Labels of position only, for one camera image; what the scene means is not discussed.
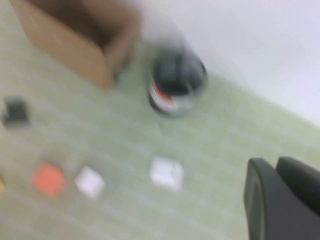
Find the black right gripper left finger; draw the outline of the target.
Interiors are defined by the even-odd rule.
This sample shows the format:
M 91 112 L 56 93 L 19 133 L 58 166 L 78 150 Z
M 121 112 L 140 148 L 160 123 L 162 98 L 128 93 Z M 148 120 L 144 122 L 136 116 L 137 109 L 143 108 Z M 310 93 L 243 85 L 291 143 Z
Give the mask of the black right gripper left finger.
M 251 240 L 318 240 L 320 215 L 289 189 L 266 160 L 248 161 L 244 207 Z

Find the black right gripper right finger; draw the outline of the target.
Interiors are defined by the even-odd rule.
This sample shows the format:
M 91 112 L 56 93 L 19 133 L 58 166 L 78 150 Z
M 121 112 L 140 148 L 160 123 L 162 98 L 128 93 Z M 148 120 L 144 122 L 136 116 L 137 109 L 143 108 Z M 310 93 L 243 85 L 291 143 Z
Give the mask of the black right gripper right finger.
M 276 172 L 293 194 L 315 214 L 320 214 L 320 172 L 292 157 L 280 157 Z

